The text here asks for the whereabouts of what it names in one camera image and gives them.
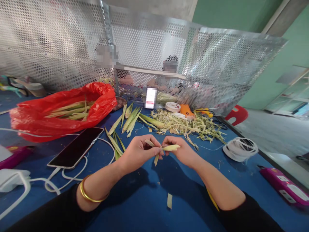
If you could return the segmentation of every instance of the red plastic chair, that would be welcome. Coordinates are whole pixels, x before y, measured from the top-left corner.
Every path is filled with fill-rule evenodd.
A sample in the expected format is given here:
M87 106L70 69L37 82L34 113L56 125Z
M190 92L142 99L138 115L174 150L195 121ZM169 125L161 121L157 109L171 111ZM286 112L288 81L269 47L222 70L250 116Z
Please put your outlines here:
M230 118L236 118L236 121L232 123L233 126L236 126L237 124L243 122L244 120L247 119L248 117L248 111L239 106L239 105L236 105L234 108L237 109L237 111L235 110L232 110L226 117L225 117L225 120L229 120Z

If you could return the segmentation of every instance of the charging cable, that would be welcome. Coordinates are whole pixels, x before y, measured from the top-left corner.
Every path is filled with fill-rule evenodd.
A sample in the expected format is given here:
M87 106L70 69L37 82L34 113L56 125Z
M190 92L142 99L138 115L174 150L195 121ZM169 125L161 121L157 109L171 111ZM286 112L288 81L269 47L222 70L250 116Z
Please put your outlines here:
M52 137L52 136L39 136L39 135L33 135L33 134L30 134L30 133L27 133L27 132L23 132L23 131L19 131L19 130L14 130L14 129L6 129L6 128L0 128L0 130L4 130L4 131L15 131L15 132L19 132L19 133L23 133L23 134L27 134L27 135L32 135L32 136L35 136L35 137ZM79 135L79 134L65 134L65 135L62 135L62 136L66 136L66 135ZM108 165L110 165L114 158L115 158L115 150L113 148L113 146L106 140L104 139L101 139L101 138L98 138L99 140L102 140L104 142L106 142L107 144L109 144L111 146L111 148L113 149L113 152L114 152L114 155L113 155L113 158L112 160L109 162ZM60 171L60 167L57 167L53 172L52 174L46 179L46 178L35 178L35 179L26 179L24 177L24 175L22 174L22 172L20 171L17 171L15 172L13 175L9 176L7 178L7 180L2 183L0 185L0 187L2 187L3 185L5 184L8 184L10 180L12 180L15 176L19 176L21 181L23 182L24 184L24 187L25 187L25 191L24 193L9 207L7 208L3 213L0 214L0 220L2 218L4 218L9 212L11 212L27 195L28 193L30 192L30 189L31 189L31 185L30 185L30 182L33 182L33 181L44 181L45 182L45 188L47 191L49 192L56 192L57 195L60 195L60 190L62 190L63 188L65 188L66 186L68 186L73 180L77 180L77 181L82 181L82 179L77 179L77 177L83 172L83 170L86 168L86 165L88 163L88 159L86 156L84 156L85 158L85 165L84 167L82 168L82 170L75 176L75 177L68 177L64 174L64 169L62 170L62 176L66 179L69 179L70 181L68 183L66 183L64 186L62 186L61 188L57 188L56 185L54 183L52 183L50 180L51 178L56 175L59 171Z
M115 158L115 149L113 148L113 146L108 142L108 141L106 141L106 140L104 140L104 139L101 139L101 138L98 138L99 140L102 140L102 141L104 141L104 142L106 142L108 145L110 145L110 147L113 149L113 152L114 152L114 156L113 156L113 158L112 158L112 160L109 162L109 164L108 165L110 165L113 161L114 161L114 158ZM85 167L86 167L86 164L87 164L87 157L86 156L84 156L85 158L86 158L86 163L85 163L85 166L84 166L84 168L82 169L82 171L85 169ZM76 181L82 181L83 179L77 179L76 177L78 177L78 175L82 172L80 172L79 174L77 174L77 176L75 176L75 177L68 177L68 176L66 176L65 174L64 174L64 170L65 169L63 169L62 170L62 177L63 178L65 178L65 179L69 179L69 180L76 180Z
M9 176L6 181L4 183L2 183L0 185L0 187L3 187L4 185L7 185L9 184L9 182L15 177L15 176L19 176L24 187L25 187L25 191L24 193L9 207L7 208L3 213L0 214L0 220L2 218L4 218L9 212L11 212L27 195L28 193L30 192L30 189L31 189L31 185L30 185L30 182L32 181L37 181L37 180L42 180L42 181L45 181L45 183L47 182L48 184L50 184L51 187L54 188L54 191L59 195L60 194L60 191L59 189L51 182L49 181L48 179L45 179L45 178L36 178L36 179L26 179L25 176L23 175L23 173L21 171L17 171L15 173L13 173L11 176Z

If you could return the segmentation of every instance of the person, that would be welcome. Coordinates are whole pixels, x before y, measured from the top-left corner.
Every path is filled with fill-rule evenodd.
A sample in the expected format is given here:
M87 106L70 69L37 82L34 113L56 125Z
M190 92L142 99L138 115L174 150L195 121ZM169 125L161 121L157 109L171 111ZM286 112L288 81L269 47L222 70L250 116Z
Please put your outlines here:
M146 139L155 147L145 143ZM93 201L106 199L112 187L124 175L137 170L147 160L157 154L162 159L162 147L172 144L178 144L180 148L170 152L184 165L194 169L211 193L219 208L219 218L227 231L283 231L251 196L241 191L214 166L195 153L182 138L166 136L161 145L152 135L134 137L117 161L86 177L80 184L74 185L28 214L7 231L84 230L93 217L91 212L100 204Z

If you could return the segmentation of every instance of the green wall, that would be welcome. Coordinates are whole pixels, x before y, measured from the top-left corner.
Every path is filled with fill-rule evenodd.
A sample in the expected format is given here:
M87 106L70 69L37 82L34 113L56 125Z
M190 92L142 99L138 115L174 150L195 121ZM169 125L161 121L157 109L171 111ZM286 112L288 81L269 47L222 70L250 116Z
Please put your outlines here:
M239 105L263 109L288 87L276 83L276 80L287 72L291 65L309 67L309 5L297 17L283 37L289 42L239 101Z
M198 0L192 22L262 32L282 0Z

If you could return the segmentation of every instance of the purple device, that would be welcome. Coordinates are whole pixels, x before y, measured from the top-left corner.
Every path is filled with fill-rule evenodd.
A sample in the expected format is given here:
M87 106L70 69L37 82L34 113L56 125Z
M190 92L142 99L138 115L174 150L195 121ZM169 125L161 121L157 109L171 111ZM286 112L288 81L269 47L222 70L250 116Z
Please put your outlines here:
M262 176L283 196L291 205L298 207L309 206L309 196L297 187L289 178L276 168L260 167Z
M0 162L0 169L12 169L25 158L27 158L30 154L32 154L34 146L25 146L25 147L18 147L18 146L9 146L6 147L10 152L13 154Z

